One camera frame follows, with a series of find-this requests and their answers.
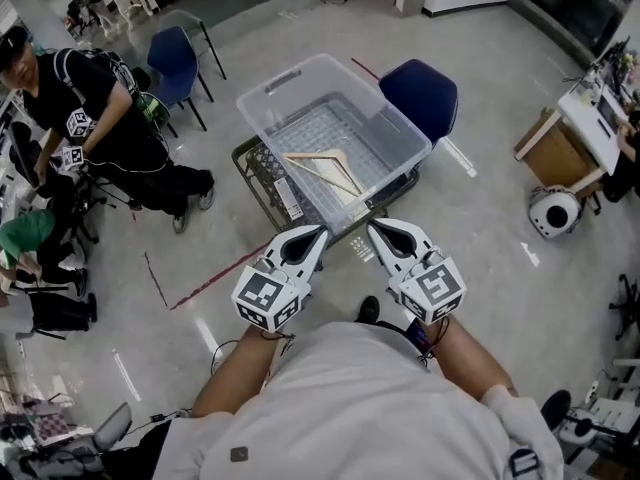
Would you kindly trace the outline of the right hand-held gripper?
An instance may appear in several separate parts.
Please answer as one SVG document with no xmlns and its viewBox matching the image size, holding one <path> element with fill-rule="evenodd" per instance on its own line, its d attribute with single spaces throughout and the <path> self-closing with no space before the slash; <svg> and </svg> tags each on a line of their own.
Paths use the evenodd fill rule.
<svg viewBox="0 0 640 480">
<path fill-rule="evenodd" d="M 454 260 L 443 257 L 422 228 L 395 218 L 374 218 L 366 230 L 388 274 L 399 272 L 389 280 L 397 304 L 424 324 L 433 324 L 460 306 L 466 284 Z M 403 273 L 401 263 L 417 264 Z"/>
</svg>

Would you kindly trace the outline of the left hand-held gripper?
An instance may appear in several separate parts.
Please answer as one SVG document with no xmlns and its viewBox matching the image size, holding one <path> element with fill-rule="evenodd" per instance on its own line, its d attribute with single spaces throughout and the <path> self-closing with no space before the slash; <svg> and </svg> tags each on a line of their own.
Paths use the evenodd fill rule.
<svg viewBox="0 0 640 480">
<path fill-rule="evenodd" d="M 304 309 L 310 279 L 329 241 L 324 225 L 284 231 L 266 248 L 266 260 L 245 266 L 231 300 L 240 318 L 267 332 L 279 331 Z"/>
</svg>

